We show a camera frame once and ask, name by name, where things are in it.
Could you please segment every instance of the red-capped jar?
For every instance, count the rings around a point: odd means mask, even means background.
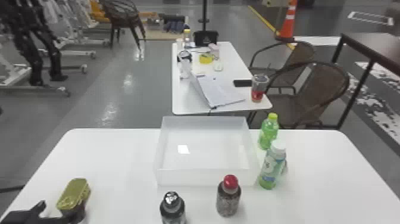
[[[223,217],[236,214],[242,190],[235,175],[226,175],[218,186],[217,211]]]

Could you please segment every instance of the gold tin lid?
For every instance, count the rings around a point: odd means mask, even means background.
[[[72,210],[90,196],[90,188],[85,178],[72,179],[57,202],[58,210]]]

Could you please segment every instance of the green soda bottle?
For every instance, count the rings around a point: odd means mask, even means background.
[[[258,182],[268,190],[276,186],[278,177],[282,174],[286,164],[286,147],[280,140],[274,140],[271,144],[271,150],[268,150],[264,163],[261,167]]]
[[[276,139],[278,130],[278,114],[269,113],[268,118],[262,122],[260,138],[258,139],[258,143],[263,150],[270,148],[271,142]]]

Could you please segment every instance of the yellow floor line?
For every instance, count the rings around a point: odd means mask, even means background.
[[[268,22],[262,15],[260,15],[253,7],[251,7],[250,5],[248,5],[247,7],[249,7],[249,9],[265,24],[267,25],[268,28],[270,28],[270,30],[272,30],[272,32],[275,33],[275,27],[272,26],[272,24],[270,22]],[[295,49],[295,46],[292,45],[291,43],[287,44],[287,47],[290,48],[291,50]]]

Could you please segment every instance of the notebook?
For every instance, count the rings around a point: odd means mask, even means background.
[[[237,93],[232,86],[222,86],[216,77],[204,74],[193,74],[189,60],[181,59],[182,72],[189,75],[189,79],[197,93],[207,102],[210,108],[244,101],[245,98]]]

